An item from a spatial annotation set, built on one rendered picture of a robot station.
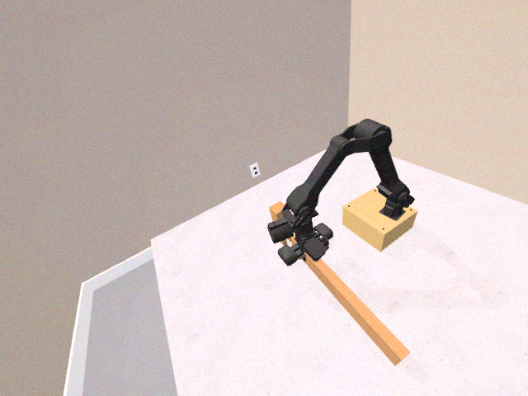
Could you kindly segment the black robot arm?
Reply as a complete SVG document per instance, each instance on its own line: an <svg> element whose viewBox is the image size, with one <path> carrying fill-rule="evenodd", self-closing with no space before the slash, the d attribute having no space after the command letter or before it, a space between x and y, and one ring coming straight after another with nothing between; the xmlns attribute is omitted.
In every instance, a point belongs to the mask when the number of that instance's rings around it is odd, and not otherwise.
<svg viewBox="0 0 528 396"><path fill-rule="evenodd" d="M354 138L354 139L353 139ZM349 140L351 139L351 140ZM284 218L270 222L267 229L274 244L291 238L294 232L307 235L313 231L312 218L316 211L319 194L327 185L344 159L353 153L368 152L381 182L376 187L386 199L379 213L397 221L415 199L408 187L398 178L389 147L392 143L391 129L371 119L364 119L356 125L345 128L334 136L327 150L318 161L306 181L297 186L287 197L282 209ZM294 215L292 215L292 213ZM318 262L330 248L326 237L315 238L300 243L300 251Z"/></svg>

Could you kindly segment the brown wooden post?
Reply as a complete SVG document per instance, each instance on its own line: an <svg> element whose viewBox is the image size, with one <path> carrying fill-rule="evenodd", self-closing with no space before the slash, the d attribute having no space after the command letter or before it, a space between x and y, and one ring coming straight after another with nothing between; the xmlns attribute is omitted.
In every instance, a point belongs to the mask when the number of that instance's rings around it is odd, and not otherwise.
<svg viewBox="0 0 528 396"><path fill-rule="evenodd" d="M269 207L270 212L271 212L272 221L276 221L278 219L284 218L284 215L281 212L283 207L284 207L284 204L280 201ZM287 244L287 240L281 241L281 244L285 246Z"/></svg>

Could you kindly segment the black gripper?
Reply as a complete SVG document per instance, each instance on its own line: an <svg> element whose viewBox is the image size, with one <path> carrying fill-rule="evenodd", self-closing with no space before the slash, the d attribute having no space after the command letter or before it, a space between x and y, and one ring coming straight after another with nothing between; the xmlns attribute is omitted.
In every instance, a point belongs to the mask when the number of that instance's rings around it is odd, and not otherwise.
<svg viewBox="0 0 528 396"><path fill-rule="evenodd" d="M315 232L317 231L317 233ZM320 223L313 227L313 231L310 234L307 235L298 235L295 233L295 241L297 242L293 246L289 247L288 244L286 244L284 247L281 247L278 249L278 255L282 259L282 261L287 265L291 266L294 263L297 262L297 260L303 259L306 262L306 254L302 253L299 249L300 243L304 240L307 241L308 239L311 239L313 236L317 239L321 236L326 237L328 240L333 238L333 231L324 223Z"/></svg>

